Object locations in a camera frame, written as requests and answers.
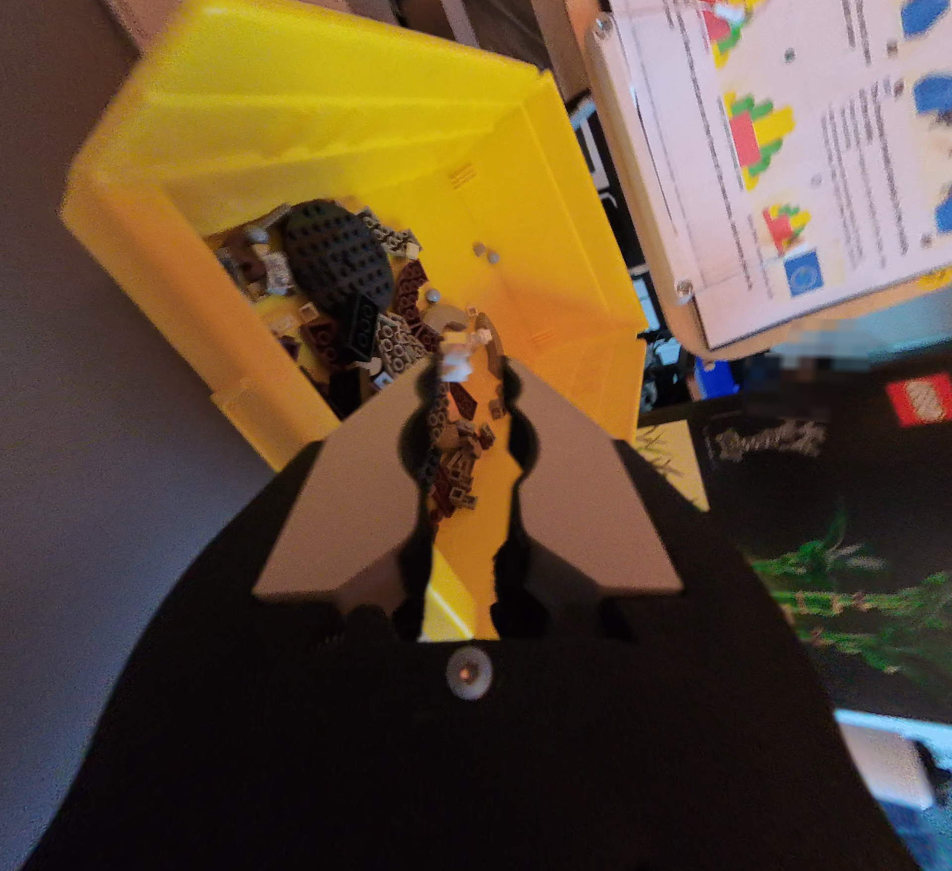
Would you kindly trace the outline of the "black bamboo toy box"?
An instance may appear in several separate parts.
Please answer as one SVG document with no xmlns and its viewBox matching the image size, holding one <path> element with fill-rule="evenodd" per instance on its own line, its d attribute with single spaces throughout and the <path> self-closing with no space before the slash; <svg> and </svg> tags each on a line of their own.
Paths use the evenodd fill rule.
<svg viewBox="0 0 952 871">
<path fill-rule="evenodd" d="M 755 369 L 644 413 L 636 449 L 713 516 L 835 705 L 950 725 L 950 346 Z"/>
</svg>

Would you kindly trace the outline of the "pile of toy bricks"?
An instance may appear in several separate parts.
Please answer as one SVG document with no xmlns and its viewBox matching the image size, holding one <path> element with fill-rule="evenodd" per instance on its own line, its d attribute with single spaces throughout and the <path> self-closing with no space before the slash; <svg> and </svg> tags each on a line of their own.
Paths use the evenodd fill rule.
<svg viewBox="0 0 952 871">
<path fill-rule="evenodd" d="M 340 318 L 318 310 L 296 285 L 282 251 L 282 223 L 301 204 L 280 205 L 208 238 L 208 245 L 270 335 L 340 421 L 411 365 L 433 359 L 439 370 L 442 341 L 469 342 L 470 378 L 449 385 L 439 375 L 425 415 L 429 447 L 417 478 L 426 489 L 435 527 L 458 511 L 473 510 L 473 469 L 496 440 L 489 420 L 499 421 L 507 413 L 502 391 L 505 352 L 497 330 L 478 307 L 447 305 L 422 266 L 416 235 L 386 225 L 369 207 L 345 209 L 363 220 L 387 253 L 394 276 L 390 305 L 379 310 L 358 296 Z"/>
</svg>

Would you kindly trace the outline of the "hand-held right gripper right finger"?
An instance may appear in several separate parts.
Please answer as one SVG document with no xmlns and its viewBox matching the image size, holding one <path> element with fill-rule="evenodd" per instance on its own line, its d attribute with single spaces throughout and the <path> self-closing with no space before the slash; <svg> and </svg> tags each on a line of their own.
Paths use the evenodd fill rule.
<svg viewBox="0 0 952 871">
<path fill-rule="evenodd" d="M 519 473 L 493 561 L 501 639 L 635 639 L 625 605 L 684 591 L 616 441 L 524 363 L 504 361 Z"/>
</svg>

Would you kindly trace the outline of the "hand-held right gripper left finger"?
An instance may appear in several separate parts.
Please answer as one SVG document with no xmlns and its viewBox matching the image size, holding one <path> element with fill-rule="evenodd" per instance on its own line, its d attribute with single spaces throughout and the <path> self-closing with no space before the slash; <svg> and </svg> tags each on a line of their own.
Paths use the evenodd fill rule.
<svg viewBox="0 0 952 871">
<path fill-rule="evenodd" d="M 372 606 L 422 632 L 432 534 L 416 471 L 429 445 L 433 363 L 415 363 L 319 446 L 253 587 L 265 603 Z"/>
</svg>

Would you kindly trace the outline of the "black round toy plate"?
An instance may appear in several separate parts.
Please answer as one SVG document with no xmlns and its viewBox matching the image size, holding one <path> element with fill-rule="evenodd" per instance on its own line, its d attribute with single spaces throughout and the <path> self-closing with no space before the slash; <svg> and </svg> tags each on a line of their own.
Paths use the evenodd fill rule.
<svg viewBox="0 0 952 871">
<path fill-rule="evenodd" d="M 296 285 L 321 312 L 340 318 L 358 296 L 388 309 L 394 276 L 387 253 L 363 220 L 337 203 L 293 208 L 282 223 L 282 251 Z"/>
</svg>

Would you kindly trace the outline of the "grey desk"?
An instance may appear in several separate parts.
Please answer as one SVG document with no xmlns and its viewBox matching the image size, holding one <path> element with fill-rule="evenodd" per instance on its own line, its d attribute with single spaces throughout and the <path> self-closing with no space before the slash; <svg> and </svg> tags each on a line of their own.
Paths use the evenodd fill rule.
<svg viewBox="0 0 952 871">
<path fill-rule="evenodd" d="M 99 0 L 2 0 L 2 869 L 148 621 L 271 479 L 58 211 L 135 59 Z"/>
</svg>

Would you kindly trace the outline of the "yellow plastic bin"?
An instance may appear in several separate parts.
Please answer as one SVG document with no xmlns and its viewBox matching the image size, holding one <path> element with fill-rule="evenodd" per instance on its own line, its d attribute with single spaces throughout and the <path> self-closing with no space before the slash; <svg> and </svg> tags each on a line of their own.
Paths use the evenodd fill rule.
<svg viewBox="0 0 952 871">
<path fill-rule="evenodd" d="M 610 435 L 638 419 L 646 319 L 554 80 L 291 0 L 184 0 L 76 156 L 61 216 L 276 471 L 200 556 L 249 603 L 312 444 L 339 425 L 295 297 L 247 300 L 213 250 L 280 204 L 369 206 L 482 306 L 505 352 Z"/>
</svg>

